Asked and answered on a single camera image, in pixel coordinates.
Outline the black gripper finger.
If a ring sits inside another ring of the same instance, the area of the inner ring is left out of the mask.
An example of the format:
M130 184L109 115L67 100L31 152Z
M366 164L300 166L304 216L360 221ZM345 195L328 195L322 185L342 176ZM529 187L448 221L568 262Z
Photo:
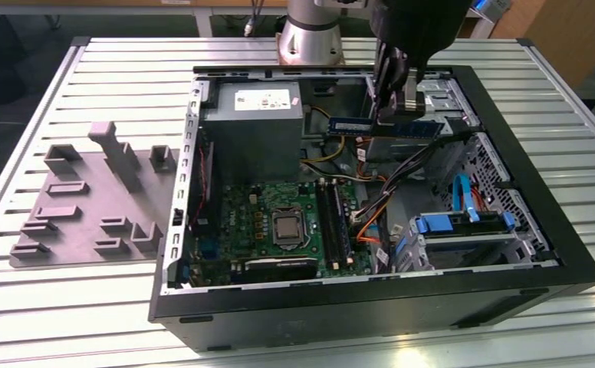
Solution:
M404 115L406 117L422 117L425 113L424 94L417 91L417 72L408 71L402 86Z
M404 112L404 84L408 76L405 53L378 41L373 63L373 115L378 125L396 122Z

